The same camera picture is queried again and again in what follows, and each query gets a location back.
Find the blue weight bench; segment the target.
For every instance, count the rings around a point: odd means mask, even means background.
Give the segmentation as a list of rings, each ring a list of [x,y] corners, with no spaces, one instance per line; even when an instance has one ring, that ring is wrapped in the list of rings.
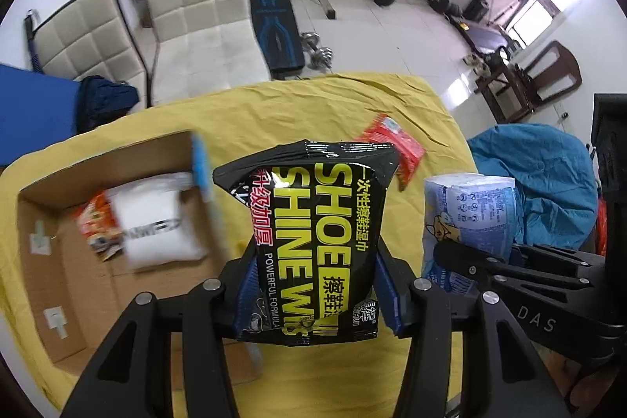
[[[250,0],[257,42],[272,78],[299,75],[304,51],[291,0]]]

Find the white pillow pack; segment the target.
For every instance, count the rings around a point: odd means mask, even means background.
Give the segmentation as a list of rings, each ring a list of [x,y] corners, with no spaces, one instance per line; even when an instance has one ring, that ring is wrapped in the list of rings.
[[[191,173],[177,172],[105,191],[123,234],[123,253],[130,270],[205,257],[206,249],[197,241],[181,201],[181,194],[193,187]]]

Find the beige quilted chair right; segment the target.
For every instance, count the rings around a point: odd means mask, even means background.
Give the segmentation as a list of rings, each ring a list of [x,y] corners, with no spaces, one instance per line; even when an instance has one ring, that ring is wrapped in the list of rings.
[[[250,0],[147,0],[154,106],[269,81]]]

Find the blue mat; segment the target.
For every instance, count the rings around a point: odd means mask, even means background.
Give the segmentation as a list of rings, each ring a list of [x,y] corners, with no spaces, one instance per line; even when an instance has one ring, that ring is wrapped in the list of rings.
[[[76,134],[77,81],[6,65],[0,80],[2,166]]]

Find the dark wooden chair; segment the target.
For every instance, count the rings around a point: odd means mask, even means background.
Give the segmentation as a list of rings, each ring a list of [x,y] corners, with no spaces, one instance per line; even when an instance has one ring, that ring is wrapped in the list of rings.
[[[512,124],[561,100],[581,85],[582,75],[575,55],[553,40],[526,67],[500,62],[488,78],[477,81],[474,92],[484,98],[497,124]],[[498,101],[509,90],[520,105],[513,114],[505,114]]]

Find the black shoe shine wipes pack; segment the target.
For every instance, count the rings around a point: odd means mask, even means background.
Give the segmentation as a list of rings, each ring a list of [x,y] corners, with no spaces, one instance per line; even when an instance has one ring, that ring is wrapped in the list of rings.
[[[253,229],[228,300],[237,340],[376,337],[378,242],[399,164],[391,143],[302,140],[214,169],[215,185],[249,209]]]

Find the teal blanket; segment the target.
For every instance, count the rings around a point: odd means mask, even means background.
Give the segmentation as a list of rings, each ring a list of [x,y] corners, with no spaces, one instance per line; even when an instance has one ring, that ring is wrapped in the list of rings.
[[[596,222],[597,187],[579,139],[547,124],[497,124],[468,146],[479,173],[515,180],[515,243],[584,245]]]

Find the yellow tablecloth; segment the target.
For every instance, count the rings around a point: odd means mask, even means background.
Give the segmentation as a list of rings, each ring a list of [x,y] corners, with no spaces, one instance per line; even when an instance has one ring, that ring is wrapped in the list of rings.
[[[378,114],[388,114],[425,150],[407,188],[388,189],[382,217],[382,238],[390,252],[421,271],[425,178],[475,169],[458,124],[422,78],[349,73],[308,81],[265,81],[137,111],[12,163],[1,176],[1,313],[31,377],[48,400],[64,406],[79,375],[53,366],[35,327],[21,271],[17,228],[21,190],[78,159],[174,132],[197,134],[208,168],[215,169],[303,139],[354,141]],[[224,247],[230,259],[237,258],[252,235],[249,210],[224,190],[211,189]]]

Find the beige quilted chair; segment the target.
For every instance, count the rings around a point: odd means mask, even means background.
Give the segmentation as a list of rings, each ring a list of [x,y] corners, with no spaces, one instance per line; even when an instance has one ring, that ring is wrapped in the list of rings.
[[[137,110],[152,106],[151,78],[120,0],[70,0],[32,32],[42,72],[81,81],[99,75],[135,87]]]
[[[269,81],[250,0],[147,0],[154,106]]]

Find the dark blue cloth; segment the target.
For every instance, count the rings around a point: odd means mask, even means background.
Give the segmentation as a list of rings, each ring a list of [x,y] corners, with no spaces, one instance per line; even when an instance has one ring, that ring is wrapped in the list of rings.
[[[91,130],[116,121],[139,103],[139,94],[135,87],[127,83],[117,83],[91,75],[80,81],[76,95],[76,132],[84,134]]]

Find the beige quilted chair left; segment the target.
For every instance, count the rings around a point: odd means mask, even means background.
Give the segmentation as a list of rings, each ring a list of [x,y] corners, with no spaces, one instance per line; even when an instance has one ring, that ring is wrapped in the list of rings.
[[[70,0],[32,32],[42,72],[81,81],[99,75],[135,87],[137,110],[152,106],[151,78],[120,0]]]

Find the orange snack bag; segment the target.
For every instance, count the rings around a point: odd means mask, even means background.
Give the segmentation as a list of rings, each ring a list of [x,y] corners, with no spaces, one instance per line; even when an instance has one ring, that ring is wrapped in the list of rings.
[[[76,213],[76,226],[101,261],[112,259],[123,249],[123,231],[105,192],[94,195]]]

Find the red snack packet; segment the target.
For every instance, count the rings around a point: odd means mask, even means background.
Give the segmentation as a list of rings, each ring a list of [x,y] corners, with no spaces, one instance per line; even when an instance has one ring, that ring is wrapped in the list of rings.
[[[415,176],[415,172],[425,156],[424,147],[412,138],[388,114],[378,114],[374,121],[357,138],[360,142],[391,143],[400,155],[397,179],[400,190],[404,191]]]

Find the blue tissue pack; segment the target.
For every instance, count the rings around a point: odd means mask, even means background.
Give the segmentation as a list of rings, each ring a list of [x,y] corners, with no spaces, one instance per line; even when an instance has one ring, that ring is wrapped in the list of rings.
[[[518,226],[515,180],[473,173],[424,180],[425,213],[422,276],[445,291],[476,293],[468,271],[447,270],[435,258],[436,245],[452,240],[500,259],[510,256]]]

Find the brown cardboard box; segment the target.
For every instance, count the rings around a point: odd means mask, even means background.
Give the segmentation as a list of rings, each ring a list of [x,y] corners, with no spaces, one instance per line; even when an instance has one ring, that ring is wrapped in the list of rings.
[[[204,257],[139,271],[131,270],[124,255],[100,260],[76,225],[79,211],[106,189],[174,172],[194,176],[192,188],[181,194],[182,209]],[[209,176],[200,137],[174,132],[78,159],[20,191],[21,271],[37,333],[54,367],[72,376],[82,373],[138,293],[183,295],[219,276],[230,255]]]

